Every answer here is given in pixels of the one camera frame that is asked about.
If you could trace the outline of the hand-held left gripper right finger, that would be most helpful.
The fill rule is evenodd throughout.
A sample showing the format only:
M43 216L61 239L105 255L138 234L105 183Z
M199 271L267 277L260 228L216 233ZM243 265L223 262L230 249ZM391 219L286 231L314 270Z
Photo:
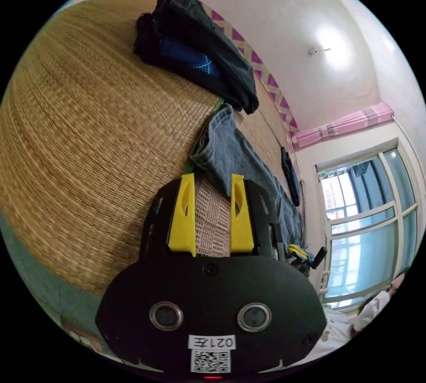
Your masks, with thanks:
M230 253L251 254L254 249L249 204L245 180L242 175L232 175L230 214Z

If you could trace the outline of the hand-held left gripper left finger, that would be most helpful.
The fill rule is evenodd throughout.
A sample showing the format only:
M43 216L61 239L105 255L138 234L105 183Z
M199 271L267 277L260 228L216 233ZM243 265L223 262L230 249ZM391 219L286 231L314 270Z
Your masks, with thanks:
M179 181L168 247L173 253L196 256L195 179L193 173L182 175Z

